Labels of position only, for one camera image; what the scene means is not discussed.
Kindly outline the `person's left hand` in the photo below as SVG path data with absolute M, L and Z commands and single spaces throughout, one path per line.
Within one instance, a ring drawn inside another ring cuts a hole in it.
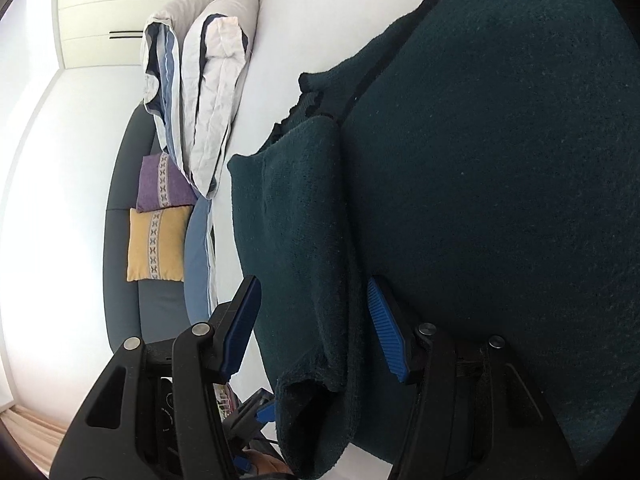
M 246 448 L 244 455 L 250 462 L 250 475 L 263 476 L 264 474 L 292 474 L 293 471 L 280 458 L 269 454 Z

